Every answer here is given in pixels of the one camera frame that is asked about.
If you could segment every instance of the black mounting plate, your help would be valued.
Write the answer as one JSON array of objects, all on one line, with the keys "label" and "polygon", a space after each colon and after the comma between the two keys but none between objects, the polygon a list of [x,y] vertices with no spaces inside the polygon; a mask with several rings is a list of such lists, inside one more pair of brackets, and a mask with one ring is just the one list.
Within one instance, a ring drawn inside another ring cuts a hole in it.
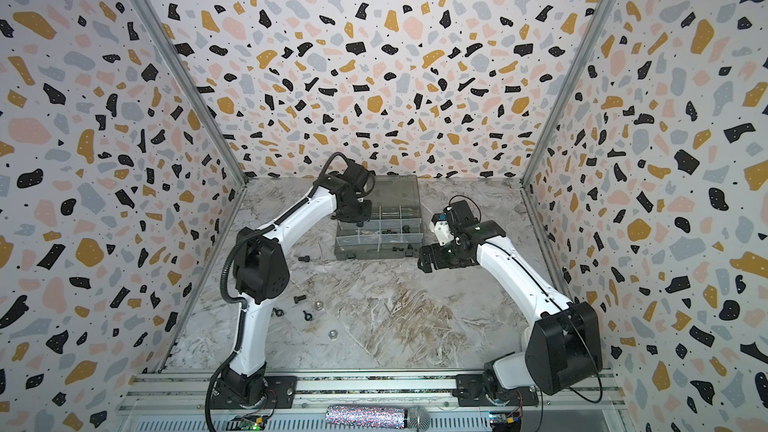
[{"label": "black mounting plate", "polygon": [[[459,374],[456,376],[456,390],[466,390],[470,392],[469,397],[459,397],[458,398],[458,406],[459,407],[485,407],[485,406],[492,406],[495,407],[496,404],[488,400],[487,397],[485,397],[485,390],[483,389],[483,379],[481,374]],[[531,392],[530,388],[527,387],[518,387],[516,389],[517,392],[520,393],[520,395],[523,397],[523,406],[529,406],[529,407],[535,407],[538,405],[538,395],[536,392]],[[509,407],[517,407],[519,405],[519,402],[516,400],[512,400],[507,404]]]},{"label": "black mounting plate", "polygon": [[[270,412],[272,409],[289,409],[293,407],[293,398],[296,396],[296,382],[298,378],[294,375],[267,375],[264,377],[266,385],[266,403],[261,408],[262,411]],[[212,395],[210,398],[210,408],[212,410],[238,410],[246,411],[231,399],[225,397],[225,394]]]}]

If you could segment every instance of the glittery microphone handle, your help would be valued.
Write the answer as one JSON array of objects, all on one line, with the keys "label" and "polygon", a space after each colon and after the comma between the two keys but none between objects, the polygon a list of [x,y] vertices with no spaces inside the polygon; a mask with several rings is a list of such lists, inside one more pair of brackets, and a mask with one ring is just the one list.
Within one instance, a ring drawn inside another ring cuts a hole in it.
[{"label": "glittery microphone handle", "polygon": [[406,428],[406,411],[389,407],[353,407],[332,405],[326,412],[329,424],[379,427],[382,429]]}]

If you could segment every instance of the back wall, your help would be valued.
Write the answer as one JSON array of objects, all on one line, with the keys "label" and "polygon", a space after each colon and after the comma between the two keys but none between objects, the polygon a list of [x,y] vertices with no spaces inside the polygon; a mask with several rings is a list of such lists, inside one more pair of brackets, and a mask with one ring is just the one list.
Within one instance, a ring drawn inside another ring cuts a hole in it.
[{"label": "back wall", "polygon": [[598,0],[150,0],[250,176],[522,173]]}]

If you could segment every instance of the metal corner post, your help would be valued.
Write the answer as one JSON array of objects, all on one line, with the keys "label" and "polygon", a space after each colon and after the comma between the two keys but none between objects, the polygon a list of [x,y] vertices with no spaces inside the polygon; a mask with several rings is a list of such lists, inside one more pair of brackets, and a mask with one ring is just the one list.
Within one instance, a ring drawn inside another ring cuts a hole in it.
[{"label": "metal corner post", "polygon": [[157,46],[160,55],[165,60],[166,65],[170,69],[176,81],[179,83],[179,87],[187,95],[190,102],[192,102],[193,109],[197,110],[197,116],[203,123],[203,126],[208,132],[208,136],[213,141],[214,146],[219,150],[221,158],[224,163],[229,167],[232,172],[232,176],[237,181],[239,188],[245,187],[246,178],[243,171],[240,169],[240,165],[237,163],[237,159],[232,153],[229,145],[224,140],[224,136],[221,134],[218,125],[214,118],[208,113],[208,105],[206,105],[203,97],[197,91],[197,87],[192,82],[191,77],[184,68],[184,64],[179,59],[174,44],[170,42],[170,39],[165,34],[163,24],[160,22],[158,15],[154,12],[152,4],[149,0],[129,0],[130,5],[141,19],[142,24],[147,27],[147,32],[152,39],[152,42]]},{"label": "metal corner post", "polygon": [[531,179],[534,176],[536,165],[542,159],[544,151],[547,149],[546,143],[554,134],[557,124],[560,122],[560,119],[565,112],[565,106],[568,104],[568,101],[571,100],[571,96],[576,89],[579,77],[581,77],[581,73],[584,72],[584,68],[587,66],[587,62],[589,62],[589,57],[594,48],[594,44],[598,42],[600,32],[608,21],[610,12],[614,8],[615,1],[616,0],[600,0],[598,6],[595,8],[594,18],[590,22],[587,28],[587,33],[584,34],[584,39],[581,41],[581,44],[576,51],[576,57],[574,57],[571,62],[571,67],[565,75],[563,88],[560,90],[558,98],[554,101],[552,113],[549,114],[549,117],[544,123],[542,134],[536,141],[536,146],[531,154],[531,158],[528,160],[528,165],[525,167],[525,172],[523,172],[522,178],[523,188],[526,184],[531,182]]}]

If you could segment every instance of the terrazzo wallpaper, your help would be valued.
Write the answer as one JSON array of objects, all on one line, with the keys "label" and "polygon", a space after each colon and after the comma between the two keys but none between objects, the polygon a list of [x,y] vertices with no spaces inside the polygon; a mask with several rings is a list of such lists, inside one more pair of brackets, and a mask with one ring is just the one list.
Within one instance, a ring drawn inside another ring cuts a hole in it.
[{"label": "terrazzo wallpaper", "polygon": [[531,191],[638,430],[768,430],[765,0],[618,0]]},{"label": "terrazzo wallpaper", "polygon": [[524,170],[598,0],[150,0],[248,176]]},{"label": "terrazzo wallpaper", "polygon": [[235,182],[126,0],[3,0],[0,430],[107,430]]}]

